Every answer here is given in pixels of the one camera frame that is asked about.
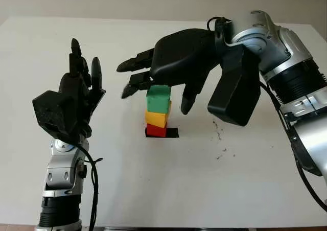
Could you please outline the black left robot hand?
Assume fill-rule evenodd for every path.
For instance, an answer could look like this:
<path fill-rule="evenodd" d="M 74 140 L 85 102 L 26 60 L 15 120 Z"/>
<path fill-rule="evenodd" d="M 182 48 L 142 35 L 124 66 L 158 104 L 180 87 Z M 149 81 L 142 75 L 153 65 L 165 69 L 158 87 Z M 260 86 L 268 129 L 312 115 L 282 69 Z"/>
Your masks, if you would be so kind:
<path fill-rule="evenodd" d="M 65 131 L 70 137 L 83 135 L 91 137 L 89 125 L 91 116 L 105 95 L 102 88 L 102 70 L 98 57 L 93 58 L 91 69 L 88 68 L 77 39 L 71 41 L 69 54 L 69 72 L 64 74 L 59 85 L 59 92 L 73 100 L 73 108 L 68 113 L 70 122 L 65 124 Z"/>

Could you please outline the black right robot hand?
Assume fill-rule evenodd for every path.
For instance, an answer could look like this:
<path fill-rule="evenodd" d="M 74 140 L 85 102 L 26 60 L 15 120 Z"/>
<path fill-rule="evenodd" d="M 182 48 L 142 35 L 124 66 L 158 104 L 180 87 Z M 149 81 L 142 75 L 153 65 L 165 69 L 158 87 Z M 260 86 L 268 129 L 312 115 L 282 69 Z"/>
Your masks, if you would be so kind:
<path fill-rule="evenodd" d="M 124 87 L 123 99 L 138 90 L 155 85 L 176 86 L 184 84 L 181 112 L 191 110 L 196 96 L 201 93 L 209 72 L 217 66 L 215 35 L 204 29 L 186 29 L 161 38 L 154 48 L 138 53 L 122 62 L 117 72 L 145 72 L 134 74 Z"/>

